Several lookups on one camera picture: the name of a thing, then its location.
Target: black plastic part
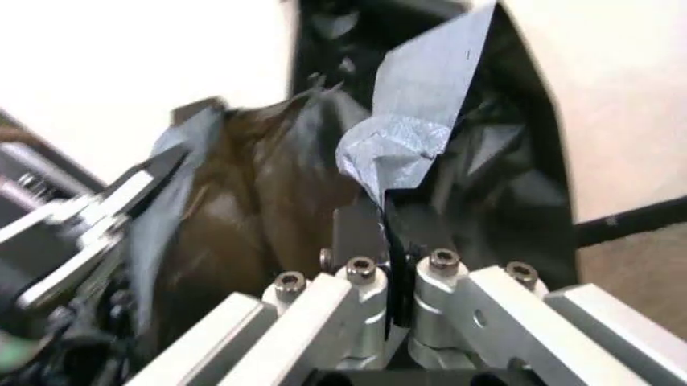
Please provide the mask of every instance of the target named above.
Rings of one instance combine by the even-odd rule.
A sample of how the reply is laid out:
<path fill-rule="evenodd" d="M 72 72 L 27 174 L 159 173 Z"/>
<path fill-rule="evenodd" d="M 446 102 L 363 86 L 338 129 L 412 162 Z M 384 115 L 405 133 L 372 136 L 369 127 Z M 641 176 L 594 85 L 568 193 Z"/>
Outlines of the black plastic part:
<path fill-rule="evenodd" d="M 395 297 L 393 283 L 396 278 L 391 271 L 389 242 L 386 240 L 384 221 L 377 205 L 365 194 L 351 205 L 334 210 L 332 227 L 332 254 L 329 273 L 335 273 L 353 257 L 365 256 L 373 259 L 382 269 L 389 281 L 387 302 Z M 393 309 L 388 309 L 385 320 L 385 333 L 393 319 Z"/>
<path fill-rule="evenodd" d="M 0 196 L 0 228 L 14 223 L 24 217 L 28 211 L 16 203 Z"/>
<path fill-rule="evenodd" d="M 395 325 L 410 327 L 415 265 L 434 249 L 455 251 L 455 246 L 449 229 L 430 205 L 407 203 L 395 206 L 391 199 L 387 199 L 385 214 L 392 261 L 389 314 Z"/>
<path fill-rule="evenodd" d="M 343 90 L 366 109 L 372 107 L 376 70 L 387 51 L 466 10 L 450 0 L 301 0 L 291 95 L 323 76 L 324 86 Z M 351 13 L 357 22 L 348 32 L 328 38 L 318 32 L 313 15 L 338 23 Z"/>
<path fill-rule="evenodd" d="M 578 247 L 648 232 L 687 221 L 687 196 L 578 224 Z"/>
<path fill-rule="evenodd" d="M 526 370 L 350 370 L 341 372 L 316 371 L 305 386 L 535 386 L 543 385 L 532 372 Z"/>
<path fill-rule="evenodd" d="M 166 186 L 171 176 L 181 166 L 182 161 L 186 158 L 188 149 L 183 145 L 171 147 L 163 151 L 161 154 L 139 163 L 136 166 L 128 169 L 120 178 L 114 183 L 105 188 L 103 198 L 110 197 L 117 189 L 119 189 L 127 180 L 141 170 L 145 170 L 148 174 L 153 176 L 151 181 L 143 190 L 141 190 L 134 199 L 126 204 L 118 214 L 127 214 L 131 218 L 138 217 L 143 211 L 148 208 L 148 205 L 153 202 L 158 193 Z"/>

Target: metal clamp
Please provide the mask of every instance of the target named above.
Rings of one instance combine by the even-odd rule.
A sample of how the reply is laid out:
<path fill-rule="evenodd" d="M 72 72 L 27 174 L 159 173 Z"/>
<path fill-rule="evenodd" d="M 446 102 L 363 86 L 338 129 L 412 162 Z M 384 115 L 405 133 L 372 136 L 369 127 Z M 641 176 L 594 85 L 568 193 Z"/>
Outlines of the metal clamp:
<path fill-rule="evenodd" d="M 379 360 L 384 353 L 386 317 L 386 274 L 368 257 L 353 257 L 336 277 L 350 281 L 358 291 L 360 313 L 364 322 L 360 334 L 353 341 L 348 355 L 353 359 Z M 380 366 L 381 362 L 369 360 L 366 368 Z"/>
<path fill-rule="evenodd" d="M 410 356 L 424 368 L 465 368 L 467 345 L 444 314 L 460 277 L 468 274 L 459 255 L 436 249 L 416 266 Z"/>

